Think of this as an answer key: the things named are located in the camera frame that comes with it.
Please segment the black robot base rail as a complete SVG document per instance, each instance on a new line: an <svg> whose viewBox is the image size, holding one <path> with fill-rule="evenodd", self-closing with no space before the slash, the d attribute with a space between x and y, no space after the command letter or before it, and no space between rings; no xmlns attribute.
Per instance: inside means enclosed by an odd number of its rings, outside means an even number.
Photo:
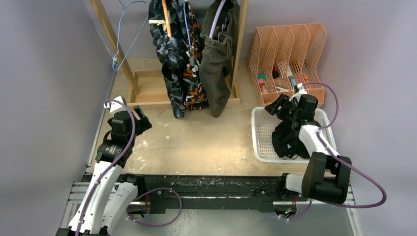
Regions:
<svg viewBox="0 0 417 236"><path fill-rule="evenodd" d="M257 210L274 212L280 205L308 199L285 189L283 177L199 176L199 175L133 175L117 177L119 184L131 180L139 185L151 214L164 214L168 209Z"/></svg>

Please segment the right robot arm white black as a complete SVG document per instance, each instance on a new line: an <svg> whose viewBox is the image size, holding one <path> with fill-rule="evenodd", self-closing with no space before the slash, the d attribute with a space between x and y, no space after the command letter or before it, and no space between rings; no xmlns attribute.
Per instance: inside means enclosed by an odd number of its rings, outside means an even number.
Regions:
<svg viewBox="0 0 417 236"><path fill-rule="evenodd" d="M314 119L317 105L317 98L309 94L302 94L299 99L282 94L265 107L298 137L310 155L304 175L287 174L286 181L277 185L276 193L282 200L290 199L297 192L325 203L342 204L347 198L351 173L346 165L351 160L334 154L322 139L321 126Z"/></svg>

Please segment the orange plastic hanger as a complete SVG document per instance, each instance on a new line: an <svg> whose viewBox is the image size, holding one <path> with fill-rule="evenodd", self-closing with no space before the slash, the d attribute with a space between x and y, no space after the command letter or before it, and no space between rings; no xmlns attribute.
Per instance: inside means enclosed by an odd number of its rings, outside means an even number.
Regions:
<svg viewBox="0 0 417 236"><path fill-rule="evenodd" d="M167 36L172 37L172 30L171 30L171 25L170 25L170 13L167 7L167 3L166 3L166 0L162 0L161 2L162 2L162 7L163 7Z"/></svg>

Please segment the black shorts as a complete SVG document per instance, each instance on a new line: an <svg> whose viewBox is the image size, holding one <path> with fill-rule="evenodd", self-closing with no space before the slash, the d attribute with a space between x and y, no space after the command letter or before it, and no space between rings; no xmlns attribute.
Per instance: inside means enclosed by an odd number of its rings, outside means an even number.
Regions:
<svg viewBox="0 0 417 236"><path fill-rule="evenodd" d="M296 155L302 159L310 159L305 145L300 141L289 121L281 121L272 132L272 145L276 154L293 159Z"/></svg>

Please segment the dark leaf-print shorts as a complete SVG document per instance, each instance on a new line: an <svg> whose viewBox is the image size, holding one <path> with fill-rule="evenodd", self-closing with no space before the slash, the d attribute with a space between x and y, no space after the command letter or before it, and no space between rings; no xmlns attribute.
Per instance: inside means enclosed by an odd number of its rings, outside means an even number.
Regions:
<svg viewBox="0 0 417 236"><path fill-rule="evenodd" d="M152 43L156 46L157 57L162 64L167 95L175 118L185 116L186 86L183 73L189 61L185 43L185 21L182 7L177 0L166 1L172 36L168 36L161 0L149 3L148 17Z"/></svg>

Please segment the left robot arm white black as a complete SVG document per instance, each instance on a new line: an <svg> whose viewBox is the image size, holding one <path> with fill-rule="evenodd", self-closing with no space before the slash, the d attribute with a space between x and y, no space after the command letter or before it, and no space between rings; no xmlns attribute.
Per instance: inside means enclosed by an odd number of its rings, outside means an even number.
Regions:
<svg viewBox="0 0 417 236"><path fill-rule="evenodd" d="M129 204L141 201L147 191L141 176L125 175L116 184L138 135L152 127L140 106L129 110L116 101L105 104L111 130L97 150L91 181L79 208L58 236L110 236Z"/></svg>

